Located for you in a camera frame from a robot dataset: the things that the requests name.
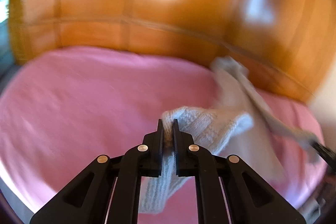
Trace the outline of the white knitted sweater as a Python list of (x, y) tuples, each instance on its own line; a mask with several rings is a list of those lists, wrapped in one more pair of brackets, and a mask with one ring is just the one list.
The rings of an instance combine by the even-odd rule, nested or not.
[(315, 163), (318, 155), (312, 148), (317, 136), (292, 128), (276, 118), (270, 107), (248, 80), (248, 70), (231, 57), (218, 57), (211, 64), (218, 97), (210, 109), (183, 106), (162, 114), (163, 169), (159, 178), (147, 178), (140, 193), (139, 212), (159, 214), (168, 199), (186, 182), (175, 175), (173, 121), (180, 130), (214, 155), (233, 153), (245, 160), (267, 182), (282, 187), (285, 171), (277, 159), (269, 134), (288, 137)]

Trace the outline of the pink bed sheet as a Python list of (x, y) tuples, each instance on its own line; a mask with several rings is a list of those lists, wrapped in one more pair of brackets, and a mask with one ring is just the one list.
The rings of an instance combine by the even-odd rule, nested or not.
[[(323, 141), (305, 105), (258, 94), (284, 124)], [(210, 109), (217, 97), (211, 67), (182, 59), (94, 47), (50, 51), (27, 63), (1, 95), (1, 179), (37, 212), (99, 155), (120, 156), (141, 143), (164, 112)], [(326, 163), (319, 156), (308, 162), (288, 137), (269, 137), (286, 183), (266, 182), (299, 208), (322, 180)], [(187, 182), (163, 212), (139, 212), (139, 223), (198, 222), (195, 181), (179, 178)]]

